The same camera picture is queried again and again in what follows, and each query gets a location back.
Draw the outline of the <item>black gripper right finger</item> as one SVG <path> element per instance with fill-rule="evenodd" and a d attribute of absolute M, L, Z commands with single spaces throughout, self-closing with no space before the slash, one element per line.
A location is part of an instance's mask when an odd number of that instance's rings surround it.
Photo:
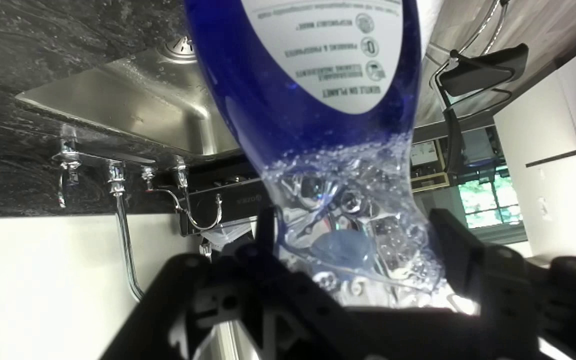
<path fill-rule="evenodd" d="M 543 360 L 541 338 L 576 360 L 576 256 L 537 267 L 482 243 L 449 211 L 432 211 L 429 220 L 449 285 L 481 305 L 487 360 Z"/>

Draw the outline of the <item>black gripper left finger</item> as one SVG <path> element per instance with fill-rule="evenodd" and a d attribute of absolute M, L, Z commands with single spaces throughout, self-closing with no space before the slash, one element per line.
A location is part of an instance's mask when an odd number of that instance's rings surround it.
<path fill-rule="evenodd" d="M 172 256 L 124 320 L 101 360 L 197 360 L 208 337 L 238 323 L 262 360 L 337 360 L 337 305 L 305 273 L 275 254 L 276 209 L 257 219 L 257 236 L 215 259 Z"/>

